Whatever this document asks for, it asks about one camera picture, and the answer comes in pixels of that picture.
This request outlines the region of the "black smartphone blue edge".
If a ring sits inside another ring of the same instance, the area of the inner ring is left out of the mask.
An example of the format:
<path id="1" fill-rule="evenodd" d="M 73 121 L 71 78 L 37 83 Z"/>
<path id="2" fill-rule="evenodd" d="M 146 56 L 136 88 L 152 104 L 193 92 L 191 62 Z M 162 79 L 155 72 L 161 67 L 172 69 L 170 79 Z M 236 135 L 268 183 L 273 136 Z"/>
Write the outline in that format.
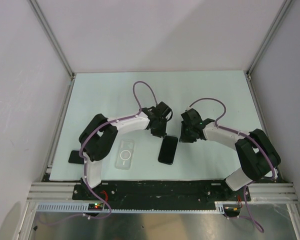
<path id="1" fill-rule="evenodd" d="M 172 165 L 174 162 L 178 138 L 175 136 L 165 136 L 162 140 L 161 148 L 158 155 L 158 162 L 166 165 Z"/>

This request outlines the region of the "clear magsafe phone case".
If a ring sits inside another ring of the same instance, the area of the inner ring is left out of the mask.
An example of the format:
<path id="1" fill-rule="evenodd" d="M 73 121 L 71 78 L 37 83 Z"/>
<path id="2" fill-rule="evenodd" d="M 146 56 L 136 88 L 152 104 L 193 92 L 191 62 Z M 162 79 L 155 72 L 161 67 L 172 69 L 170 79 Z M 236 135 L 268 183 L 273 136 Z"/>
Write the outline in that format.
<path id="1" fill-rule="evenodd" d="M 134 148 L 135 142 L 133 140 L 121 140 L 115 162 L 117 169 L 129 170 L 131 168 Z"/>

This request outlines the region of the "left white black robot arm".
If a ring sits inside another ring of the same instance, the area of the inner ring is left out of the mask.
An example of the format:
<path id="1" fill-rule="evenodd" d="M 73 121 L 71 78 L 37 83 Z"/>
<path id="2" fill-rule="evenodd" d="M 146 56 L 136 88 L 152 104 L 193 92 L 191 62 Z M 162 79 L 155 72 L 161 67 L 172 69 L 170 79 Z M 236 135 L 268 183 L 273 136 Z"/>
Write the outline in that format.
<path id="1" fill-rule="evenodd" d="M 110 159 L 116 138 L 134 131 L 149 130 L 159 138 L 167 135 L 167 116 L 170 110 L 160 112 L 151 108 L 143 108 L 135 115 L 121 118 L 107 118 L 97 114 L 79 136 L 79 156 L 83 158 L 83 177 L 86 184 L 83 193 L 89 199 L 97 199 L 101 194 L 99 184 L 102 181 L 102 169 Z"/>

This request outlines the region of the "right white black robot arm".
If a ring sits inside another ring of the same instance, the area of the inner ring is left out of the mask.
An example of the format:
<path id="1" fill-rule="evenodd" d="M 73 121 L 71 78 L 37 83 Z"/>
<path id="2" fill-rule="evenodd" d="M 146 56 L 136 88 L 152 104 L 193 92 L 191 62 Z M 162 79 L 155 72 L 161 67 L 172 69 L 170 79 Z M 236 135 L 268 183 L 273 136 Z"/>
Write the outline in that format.
<path id="1" fill-rule="evenodd" d="M 221 187 L 222 197 L 228 201 L 239 195 L 239 189 L 256 182 L 268 173 L 271 180 L 276 179 L 275 168 L 281 158 L 270 139 L 261 129 L 242 132 L 225 126 L 216 126 L 207 118 L 202 121 L 181 121 L 181 143 L 194 143 L 197 140 L 212 141 L 236 151 L 240 168 L 225 179 Z"/>

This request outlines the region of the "aluminium front frame rail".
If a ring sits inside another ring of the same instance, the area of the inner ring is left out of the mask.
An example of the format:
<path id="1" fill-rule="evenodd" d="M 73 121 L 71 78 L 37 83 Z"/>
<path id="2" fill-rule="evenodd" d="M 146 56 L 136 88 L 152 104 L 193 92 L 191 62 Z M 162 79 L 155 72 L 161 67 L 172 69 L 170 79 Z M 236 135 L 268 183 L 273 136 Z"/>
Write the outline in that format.
<path id="1" fill-rule="evenodd" d="M 75 182 L 34 182 L 27 200 L 30 202 L 73 202 Z M 292 183 L 253 183 L 249 186 L 254 203 L 298 204 Z"/>

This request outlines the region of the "right aluminium frame post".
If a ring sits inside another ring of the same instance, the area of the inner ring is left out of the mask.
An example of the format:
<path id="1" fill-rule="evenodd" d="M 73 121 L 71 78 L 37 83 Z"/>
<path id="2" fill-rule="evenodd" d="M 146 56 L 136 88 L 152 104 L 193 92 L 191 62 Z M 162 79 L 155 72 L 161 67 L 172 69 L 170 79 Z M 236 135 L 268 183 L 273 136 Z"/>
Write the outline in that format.
<path id="1" fill-rule="evenodd" d="M 276 36 L 279 28 L 281 27 L 283 21 L 287 17 L 291 7 L 295 3 L 295 0 L 284 0 L 281 7 L 279 8 L 277 14 L 275 15 L 270 27 L 268 28 L 261 45 L 259 46 L 257 52 L 255 53 L 251 63 L 249 64 L 245 74 L 247 78 L 250 80 L 252 73 L 254 72 L 255 68 L 259 64 L 260 60 L 262 59 L 263 55 L 266 53 L 266 50 L 270 46 L 272 40 Z"/>

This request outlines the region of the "aluminium frame post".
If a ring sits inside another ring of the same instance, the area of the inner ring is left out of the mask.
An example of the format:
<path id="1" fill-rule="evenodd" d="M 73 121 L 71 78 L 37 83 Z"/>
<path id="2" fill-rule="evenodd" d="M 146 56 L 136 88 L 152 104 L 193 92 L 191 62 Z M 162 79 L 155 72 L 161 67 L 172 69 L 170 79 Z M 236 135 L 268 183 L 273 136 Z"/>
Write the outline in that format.
<path id="1" fill-rule="evenodd" d="M 263 55 L 266 53 L 266 50 L 270 46 L 272 40 L 276 36 L 279 28 L 281 27 L 283 21 L 287 17 L 291 7 L 295 3 L 295 0 L 284 0 L 281 7 L 279 8 L 277 14 L 275 15 L 270 27 L 268 28 L 261 45 L 259 46 L 257 52 L 255 53 L 251 63 L 249 64 L 245 74 L 247 78 L 250 80 L 252 73 L 254 72 L 255 68 L 259 64 L 260 60 L 262 59 Z"/>
<path id="2" fill-rule="evenodd" d="M 31 7 L 37 21 L 39 22 L 43 32 L 45 33 L 48 41 L 50 42 L 53 50 L 55 51 L 57 57 L 59 58 L 62 66 L 64 67 L 65 71 L 67 72 L 68 76 L 70 77 L 71 80 L 74 79 L 75 73 L 72 70 L 44 12 L 42 11 L 39 3 L 37 0 L 28 0 L 27 1 L 29 6 Z"/>

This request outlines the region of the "left aluminium frame post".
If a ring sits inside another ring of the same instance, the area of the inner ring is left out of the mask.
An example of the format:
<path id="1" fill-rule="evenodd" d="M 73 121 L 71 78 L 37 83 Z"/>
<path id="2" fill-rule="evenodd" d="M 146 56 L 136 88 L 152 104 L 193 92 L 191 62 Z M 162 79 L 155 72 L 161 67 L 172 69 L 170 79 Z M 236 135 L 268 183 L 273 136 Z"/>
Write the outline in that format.
<path id="1" fill-rule="evenodd" d="M 70 77 L 71 80 L 74 79 L 75 73 L 72 70 L 44 12 L 42 11 L 39 3 L 37 0 L 28 0 L 27 1 L 29 6 L 31 7 L 37 21 L 39 22 L 43 32 L 45 33 L 48 41 L 50 42 L 53 50 L 55 51 L 57 57 L 59 58 L 62 66 L 64 67 L 65 71 L 67 72 L 68 76 Z"/>

